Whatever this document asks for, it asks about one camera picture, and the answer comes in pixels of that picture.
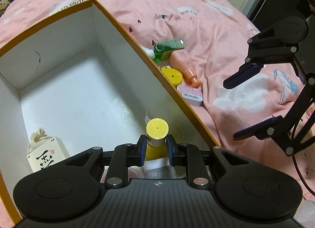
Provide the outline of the yellow capped bottle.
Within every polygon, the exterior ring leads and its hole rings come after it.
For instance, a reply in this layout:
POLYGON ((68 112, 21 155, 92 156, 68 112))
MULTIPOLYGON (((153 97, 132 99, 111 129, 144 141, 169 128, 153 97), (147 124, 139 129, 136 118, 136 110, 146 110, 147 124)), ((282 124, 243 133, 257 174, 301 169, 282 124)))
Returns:
POLYGON ((147 179, 174 179, 176 170, 169 163, 166 136, 169 126, 161 118, 154 118, 146 124, 146 157, 144 173, 147 179))

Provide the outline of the pink tube bottle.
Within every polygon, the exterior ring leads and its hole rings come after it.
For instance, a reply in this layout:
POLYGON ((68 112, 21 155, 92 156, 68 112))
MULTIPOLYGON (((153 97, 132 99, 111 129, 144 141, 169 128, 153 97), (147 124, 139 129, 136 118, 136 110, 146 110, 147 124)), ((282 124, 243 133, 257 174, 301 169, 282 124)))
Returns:
POLYGON ((172 68, 179 70, 191 87, 198 88, 201 81, 197 78, 192 57, 185 49, 175 50, 171 53, 169 63, 172 68))

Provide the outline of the green dotted bottle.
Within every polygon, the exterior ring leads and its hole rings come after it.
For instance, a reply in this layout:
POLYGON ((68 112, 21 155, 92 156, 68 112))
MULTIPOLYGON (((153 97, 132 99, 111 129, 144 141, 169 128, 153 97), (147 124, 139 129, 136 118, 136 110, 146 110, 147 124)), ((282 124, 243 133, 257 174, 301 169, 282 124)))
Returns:
POLYGON ((171 53, 176 50, 185 48, 182 39, 171 39, 156 43, 153 47, 154 58, 153 61, 160 62, 169 59, 171 53))

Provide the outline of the white cloth tea pouch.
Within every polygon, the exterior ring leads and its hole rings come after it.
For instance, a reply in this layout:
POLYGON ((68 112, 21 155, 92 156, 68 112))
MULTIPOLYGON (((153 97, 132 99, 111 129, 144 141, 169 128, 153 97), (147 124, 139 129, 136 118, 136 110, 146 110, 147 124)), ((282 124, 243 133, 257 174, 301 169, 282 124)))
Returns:
POLYGON ((70 154, 60 138, 48 136, 43 128, 31 134, 27 160, 32 172, 43 170, 69 157, 70 154))

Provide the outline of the pink rectangular tin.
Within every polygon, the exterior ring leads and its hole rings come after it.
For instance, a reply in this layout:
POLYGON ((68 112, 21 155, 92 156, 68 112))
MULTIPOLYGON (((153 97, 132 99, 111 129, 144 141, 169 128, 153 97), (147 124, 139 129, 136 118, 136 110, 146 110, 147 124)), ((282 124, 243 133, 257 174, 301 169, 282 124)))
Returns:
POLYGON ((177 90, 190 105, 201 106, 203 96, 202 91, 199 88, 192 88, 190 86, 180 84, 177 86, 177 90))

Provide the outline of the yellow round case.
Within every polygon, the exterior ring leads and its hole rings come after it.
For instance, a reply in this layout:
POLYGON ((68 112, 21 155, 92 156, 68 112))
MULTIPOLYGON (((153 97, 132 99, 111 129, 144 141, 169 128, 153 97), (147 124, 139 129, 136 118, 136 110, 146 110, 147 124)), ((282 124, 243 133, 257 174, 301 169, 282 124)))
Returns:
POLYGON ((182 83, 183 75, 179 70, 169 67, 162 67, 161 71, 174 87, 177 87, 182 83))

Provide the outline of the orange cardboard box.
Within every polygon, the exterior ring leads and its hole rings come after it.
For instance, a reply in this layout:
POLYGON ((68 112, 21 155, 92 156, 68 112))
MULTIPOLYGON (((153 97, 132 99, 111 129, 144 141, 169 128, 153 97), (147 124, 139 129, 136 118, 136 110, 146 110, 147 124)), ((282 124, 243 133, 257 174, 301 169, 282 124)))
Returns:
POLYGON ((208 191, 185 180, 128 180, 127 160, 160 117, 179 144, 215 141, 193 108, 96 0, 58 12, 1 49, 2 190, 18 227, 217 227, 208 191), (32 172, 43 128, 70 157, 32 172))

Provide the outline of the pink patterned bed cover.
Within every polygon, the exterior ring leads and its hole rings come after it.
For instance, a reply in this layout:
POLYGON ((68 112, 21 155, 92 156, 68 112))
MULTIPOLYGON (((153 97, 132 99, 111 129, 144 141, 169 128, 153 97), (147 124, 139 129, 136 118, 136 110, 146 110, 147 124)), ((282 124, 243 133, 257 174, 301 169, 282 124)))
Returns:
MULTIPOLYGON (((48 17, 89 0, 14 0, 1 16, 1 49, 48 17)), ((271 117, 285 116, 303 83, 291 64, 265 65, 260 73, 233 89, 223 81, 246 63, 247 41, 255 26, 226 0, 96 0, 153 61, 156 43, 182 39, 192 57, 201 106, 190 105, 214 139, 206 146, 177 143, 176 178, 208 191, 220 209, 217 227, 298 227, 294 215, 305 196, 291 156, 271 138, 240 141, 233 134, 271 117)), ((314 182, 313 144, 295 154, 314 182)), ((128 180, 145 178, 144 165, 127 160, 128 180)), ((14 209, 1 171, 1 198, 18 227, 23 216, 14 209)))

